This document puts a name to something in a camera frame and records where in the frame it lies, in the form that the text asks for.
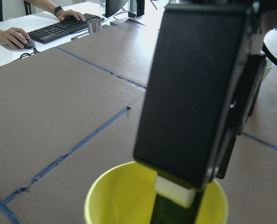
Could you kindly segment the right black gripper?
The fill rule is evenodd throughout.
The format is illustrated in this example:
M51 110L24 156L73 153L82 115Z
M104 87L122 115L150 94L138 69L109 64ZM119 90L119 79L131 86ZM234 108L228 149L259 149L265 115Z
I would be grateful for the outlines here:
M266 34L277 28L277 0L236 0L234 18L227 19L227 162L236 137L252 116L263 82L266 59L277 59L264 43Z

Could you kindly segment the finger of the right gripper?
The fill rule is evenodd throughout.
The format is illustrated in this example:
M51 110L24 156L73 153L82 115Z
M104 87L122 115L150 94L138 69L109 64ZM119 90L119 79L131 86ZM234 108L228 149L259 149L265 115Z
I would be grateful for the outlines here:
M205 188L158 171L156 193L150 222L152 224L194 224L197 221Z
M168 4L134 159L188 188L211 181L235 87L247 60L251 8Z

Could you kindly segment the person's hand on mouse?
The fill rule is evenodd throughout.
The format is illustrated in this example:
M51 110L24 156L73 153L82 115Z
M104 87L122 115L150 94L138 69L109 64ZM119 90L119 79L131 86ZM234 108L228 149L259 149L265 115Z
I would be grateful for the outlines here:
M28 33L21 28L12 27L5 31L0 30L0 44L12 49L24 48L28 40L30 40Z

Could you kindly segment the person's hand on keyboard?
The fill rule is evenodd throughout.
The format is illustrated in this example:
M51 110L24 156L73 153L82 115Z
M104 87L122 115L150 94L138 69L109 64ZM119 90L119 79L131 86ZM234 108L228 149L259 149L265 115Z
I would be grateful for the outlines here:
M80 12L76 12L73 10L59 10L56 13L56 17L60 20L60 21L65 21L66 19L69 19L71 17L75 18L78 21L83 21L85 22L86 19L84 18L84 16L80 13Z

